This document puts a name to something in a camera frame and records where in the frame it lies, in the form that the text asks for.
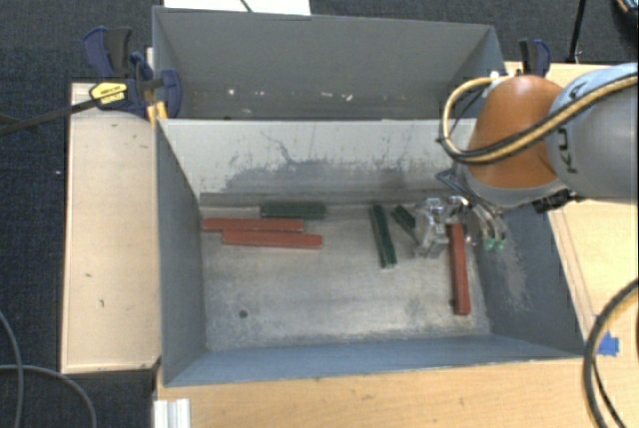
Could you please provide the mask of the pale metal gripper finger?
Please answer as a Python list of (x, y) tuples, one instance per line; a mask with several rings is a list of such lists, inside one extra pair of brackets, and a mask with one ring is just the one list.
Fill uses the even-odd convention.
[(415, 256), (437, 258), (448, 246), (449, 239), (444, 226), (429, 226), (418, 238), (413, 250)]
[(415, 208), (417, 236), (435, 236), (443, 232), (445, 203), (441, 198), (429, 198)]

